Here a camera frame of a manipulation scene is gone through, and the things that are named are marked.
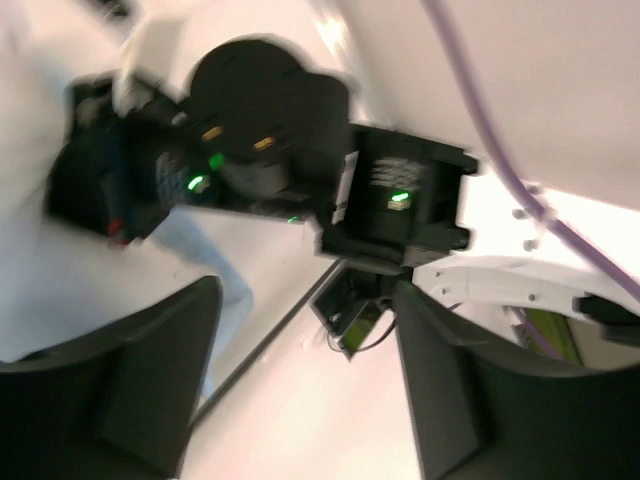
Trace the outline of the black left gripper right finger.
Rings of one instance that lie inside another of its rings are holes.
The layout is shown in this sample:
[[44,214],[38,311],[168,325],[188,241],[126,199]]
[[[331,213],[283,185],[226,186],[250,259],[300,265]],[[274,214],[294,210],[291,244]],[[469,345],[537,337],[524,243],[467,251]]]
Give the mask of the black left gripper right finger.
[[393,297],[425,479],[635,479],[639,369],[543,357],[417,286]]

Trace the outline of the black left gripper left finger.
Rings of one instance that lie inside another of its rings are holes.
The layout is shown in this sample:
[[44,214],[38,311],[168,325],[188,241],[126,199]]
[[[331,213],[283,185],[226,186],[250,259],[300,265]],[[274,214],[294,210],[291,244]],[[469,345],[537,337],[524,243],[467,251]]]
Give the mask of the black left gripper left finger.
[[205,276],[1,367],[5,479],[175,479],[222,304]]

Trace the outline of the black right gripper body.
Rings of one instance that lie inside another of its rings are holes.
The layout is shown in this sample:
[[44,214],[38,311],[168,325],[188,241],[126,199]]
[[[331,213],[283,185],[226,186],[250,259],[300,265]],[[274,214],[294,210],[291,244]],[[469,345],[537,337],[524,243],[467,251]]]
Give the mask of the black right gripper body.
[[127,244],[177,206],[290,219],[328,215],[351,145],[349,91],[262,40],[224,43],[176,98],[145,73],[115,109],[115,78],[68,87],[70,128],[48,179],[48,214]]

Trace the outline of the white pillow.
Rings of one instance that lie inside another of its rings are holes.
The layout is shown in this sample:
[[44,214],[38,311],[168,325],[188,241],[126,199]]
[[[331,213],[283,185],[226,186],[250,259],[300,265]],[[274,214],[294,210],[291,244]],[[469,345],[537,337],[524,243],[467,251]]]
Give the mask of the white pillow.
[[120,247],[51,217],[48,177],[63,148],[65,87],[119,63],[103,20],[69,1],[1,5],[1,359],[13,363],[152,304],[224,259],[176,210]]

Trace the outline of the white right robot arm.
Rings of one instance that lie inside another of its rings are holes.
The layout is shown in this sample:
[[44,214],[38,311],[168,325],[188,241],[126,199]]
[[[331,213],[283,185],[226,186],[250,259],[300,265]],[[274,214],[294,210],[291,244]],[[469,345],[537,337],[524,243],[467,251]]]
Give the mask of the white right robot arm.
[[68,85],[52,214],[124,245],[177,207],[312,219],[320,251],[345,261],[313,302],[344,344],[391,306],[415,268],[469,246],[456,216],[477,161],[456,146],[351,123],[347,86],[278,44],[218,46],[181,100],[144,71],[130,82],[125,113],[113,73]]

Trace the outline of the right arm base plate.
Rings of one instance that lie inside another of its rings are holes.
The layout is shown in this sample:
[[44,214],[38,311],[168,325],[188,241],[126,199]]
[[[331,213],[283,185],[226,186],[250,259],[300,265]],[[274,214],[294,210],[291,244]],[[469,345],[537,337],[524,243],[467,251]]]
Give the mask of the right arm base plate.
[[348,361],[383,343],[394,331],[393,319],[373,342],[365,341],[380,318],[393,310],[393,295],[399,275],[383,275],[340,267],[312,297],[311,308],[325,329],[329,348]]

